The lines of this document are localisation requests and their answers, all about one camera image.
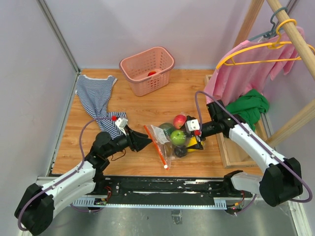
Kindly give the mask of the clear zip top bag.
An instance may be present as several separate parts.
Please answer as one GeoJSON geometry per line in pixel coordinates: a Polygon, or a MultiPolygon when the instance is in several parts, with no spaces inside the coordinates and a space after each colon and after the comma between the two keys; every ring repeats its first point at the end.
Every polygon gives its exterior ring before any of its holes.
{"type": "MultiPolygon", "coordinates": [[[[164,132],[161,128],[159,128],[158,126],[154,126],[154,125],[145,125],[144,128],[154,143],[155,149],[157,150],[158,155],[159,155],[159,157],[163,163],[163,167],[168,170],[171,166],[171,161],[173,159],[178,158],[174,155],[174,151],[173,151],[172,155],[167,155],[166,151],[165,151],[166,145],[172,145],[173,150],[174,150],[175,146],[177,146],[177,145],[174,145],[171,143],[171,140],[170,140],[171,134],[164,132]]],[[[187,147],[187,144],[189,143],[190,139],[192,137],[197,138],[197,136],[191,135],[186,130],[182,130],[182,131],[185,133],[185,135],[187,137],[185,144],[182,146],[187,147]]]]}

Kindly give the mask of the fake red-yellow mango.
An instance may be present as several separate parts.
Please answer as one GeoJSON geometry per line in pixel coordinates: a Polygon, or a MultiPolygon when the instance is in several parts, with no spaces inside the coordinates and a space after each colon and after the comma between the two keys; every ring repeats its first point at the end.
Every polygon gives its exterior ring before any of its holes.
{"type": "Polygon", "coordinates": [[[150,71],[149,73],[148,73],[148,77],[149,76],[152,76],[152,75],[154,75],[154,74],[156,74],[157,72],[156,71],[150,71]]]}

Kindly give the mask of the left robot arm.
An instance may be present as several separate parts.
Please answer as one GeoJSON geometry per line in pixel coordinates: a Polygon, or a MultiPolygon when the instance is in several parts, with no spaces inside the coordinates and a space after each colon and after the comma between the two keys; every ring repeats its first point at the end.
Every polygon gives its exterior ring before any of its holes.
{"type": "Polygon", "coordinates": [[[96,135],[90,152],[72,170],[43,185],[28,186],[15,210],[21,231],[37,236],[44,232],[53,219],[78,198],[105,190],[101,179],[103,171],[110,164],[109,157],[126,148],[139,152],[152,140],[148,135],[130,128],[114,139],[107,132],[96,135]]]}

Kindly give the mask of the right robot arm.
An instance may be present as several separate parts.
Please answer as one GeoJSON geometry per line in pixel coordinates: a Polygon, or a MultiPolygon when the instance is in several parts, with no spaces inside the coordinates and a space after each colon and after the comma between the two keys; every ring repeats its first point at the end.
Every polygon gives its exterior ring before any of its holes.
{"type": "Polygon", "coordinates": [[[241,170],[226,174],[223,191],[227,196],[233,197],[242,190],[260,195],[268,205],[275,207],[302,194],[301,165],[296,158],[286,158],[268,146],[243,119],[228,113],[222,101],[207,104],[207,109],[210,122],[200,124],[194,117],[187,116],[182,125],[190,137],[196,138],[192,149],[202,149],[202,141],[222,133],[241,147],[263,172],[262,176],[241,170]]]}

